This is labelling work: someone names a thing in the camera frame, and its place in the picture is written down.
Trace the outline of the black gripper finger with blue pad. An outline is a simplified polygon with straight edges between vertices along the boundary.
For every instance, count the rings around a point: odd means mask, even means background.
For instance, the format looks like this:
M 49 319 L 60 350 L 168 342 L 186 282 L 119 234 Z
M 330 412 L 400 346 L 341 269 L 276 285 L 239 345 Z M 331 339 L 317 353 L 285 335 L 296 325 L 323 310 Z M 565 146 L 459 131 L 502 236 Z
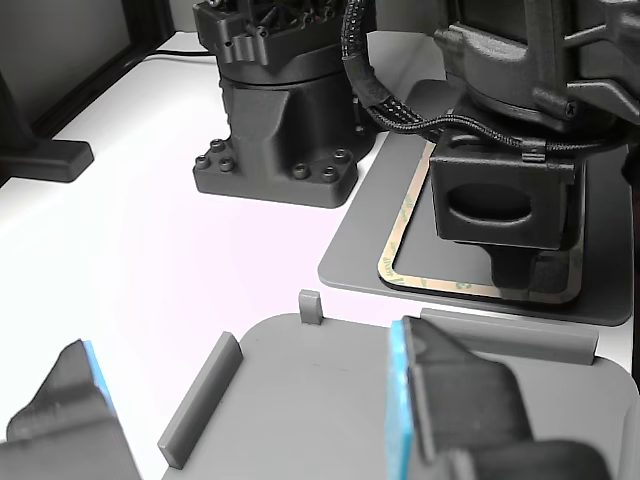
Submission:
M 570 253 L 568 251 L 543 251 L 532 266 L 530 299 L 533 301 L 558 301 L 569 283 Z
M 535 439 L 512 370 L 431 322 L 405 316 L 388 334 L 388 479 L 608 479 L 603 456 Z
M 3 479 L 139 479 L 93 345 L 66 346 L 1 442 Z

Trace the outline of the black gripper body oval hole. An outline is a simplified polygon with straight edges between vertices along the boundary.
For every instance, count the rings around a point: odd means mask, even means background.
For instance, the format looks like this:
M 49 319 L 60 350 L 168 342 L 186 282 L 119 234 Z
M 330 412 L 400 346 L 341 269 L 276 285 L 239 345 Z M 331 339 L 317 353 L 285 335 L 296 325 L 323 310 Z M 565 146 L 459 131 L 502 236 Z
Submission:
M 440 238 L 558 250 L 579 178 L 571 158 L 533 160 L 448 134 L 429 159 Z

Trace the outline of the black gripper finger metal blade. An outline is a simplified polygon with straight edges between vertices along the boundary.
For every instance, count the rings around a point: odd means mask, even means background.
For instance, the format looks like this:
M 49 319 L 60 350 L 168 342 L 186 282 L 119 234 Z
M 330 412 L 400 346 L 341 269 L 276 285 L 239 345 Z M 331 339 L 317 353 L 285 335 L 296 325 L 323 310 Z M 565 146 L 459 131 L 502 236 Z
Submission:
M 532 251 L 525 248 L 489 245 L 491 278 L 505 300 L 525 300 L 531 283 Z

